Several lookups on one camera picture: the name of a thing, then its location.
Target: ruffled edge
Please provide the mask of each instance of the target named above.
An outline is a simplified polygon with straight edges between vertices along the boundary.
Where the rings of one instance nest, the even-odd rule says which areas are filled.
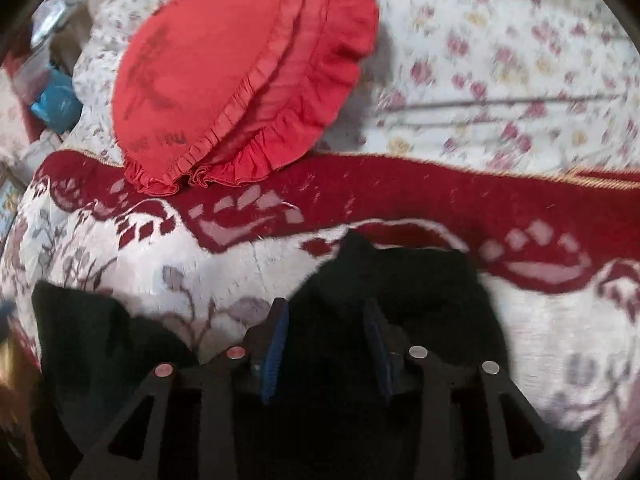
[[[296,20],[300,15],[303,0],[281,0],[280,13],[271,36],[251,70],[238,85],[220,112],[215,124],[199,140],[195,141],[183,155],[169,165],[161,177],[152,176],[125,150],[124,176],[135,186],[137,192],[151,196],[175,194],[180,186],[180,177],[193,173],[193,167],[201,161],[238,124],[246,113],[255,93],[260,90],[277,69],[286,49],[291,44]]]
[[[258,182],[304,156],[357,85],[358,62],[372,53],[378,22],[376,0],[327,0],[325,24],[297,92],[234,158],[195,168],[189,184]]]

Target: pillow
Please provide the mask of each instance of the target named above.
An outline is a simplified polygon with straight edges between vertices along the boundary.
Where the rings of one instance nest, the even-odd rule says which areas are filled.
[[[118,72],[127,179],[164,196],[185,174],[239,185],[297,160],[335,120],[377,24],[375,0],[172,0]]]

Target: red ruffle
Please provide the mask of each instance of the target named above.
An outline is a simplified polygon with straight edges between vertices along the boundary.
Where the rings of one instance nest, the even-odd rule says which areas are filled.
[[[126,107],[129,104],[119,101],[120,92],[128,85],[127,78],[121,73],[128,73],[127,65],[145,63],[143,51],[138,48],[127,51],[116,80],[113,97],[113,122],[116,138],[124,151],[125,177],[135,185],[136,190],[153,196],[167,196],[178,191],[176,181],[183,175],[193,172],[193,167],[201,161],[214,146],[224,139],[244,116],[255,93],[270,79],[277,69],[284,52],[289,47],[295,21],[297,20],[303,0],[280,0],[280,8],[271,29],[270,38],[264,45],[260,55],[254,60],[252,67],[238,85],[236,91],[219,113],[212,127],[198,140],[193,142],[186,152],[175,158],[165,170],[150,170],[127,149],[127,117]],[[180,0],[172,0],[164,9],[178,6]]]
[[[309,28],[316,26],[318,12],[324,17],[319,20],[318,32],[311,33],[316,36],[311,38],[311,49],[296,49],[301,43],[300,34],[309,35]],[[377,30],[376,0],[322,0],[321,4],[319,0],[305,0],[292,47],[274,80],[263,90],[268,94],[274,84],[290,85],[289,98],[273,118],[267,117],[270,120],[256,128],[264,120],[260,114],[252,114],[252,109],[264,105],[260,95],[256,96],[233,135],[194,169],[189,183],[240,186],[263,180],[305,155],[335,121],[353,91],[360,77],[358,62],[372,52]],[[295,66],[305,59],[306,69],[300,78],[280,76],[288,64]]]

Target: bed sheet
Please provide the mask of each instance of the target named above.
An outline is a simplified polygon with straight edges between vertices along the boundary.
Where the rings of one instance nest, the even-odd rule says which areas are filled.
[[[343,157],[351,166],[339,184],[328,175],[343,158],[305,173],[306,160],[260,185],[160,200],[124,181],[110,100],[130,35],[165,1],[106,0],[100,8],[74,73],[84,110],[65,141],[70,151],[36,174],[0,260],[2,294],[17,299],[34,352],[30,290],[47,278],[111,294],[133,313],[161,319],[206,360],[263,319],[274,296],[290,294],[347,228],[368,232],[373,224],[379,245],[409,236],[417,246],[469,251],[494,269],[483,279],[506,327],[516,383],[546,420],[582,432],[582,474],[611,480],[640,442],[640,251],[637,258],[604,245],[585,252],[599,235],[586,229],[577,239],[581,218],[549,219],[555,202],[505,206],[476,234],[462,235],[456,222],[482,210],[468,206],[460,188],[447,188],[431,212],[421,195],[448,182],[434,169],[444,164],[461,170],[460,178],[514,174],[560,183],[568,197],[603,189],[585,200],[596,210],[613,193],[624,211],[640,174],[640,64],[602,1],[379,0],[376,53],[318,145],[377,157]],[[398,170],[406,176],[398,180],[388,165],[363,173],[372,160],[417,166]],[[580,176],[583,166],[622,171]],[[371,186],[387,183],[382,199],[358,188],[369,177]],[[436,218],[440,209],[446,220]],[[491,234],[501,218],[506,230]],[[527,248],[552,267],[531,267],[520,252]],[[505,254],[525,274],[561,271],[573,288],[532,286],[513,275],[504,283],[492,265]],[[562,268],[553,258],[564,258]]]

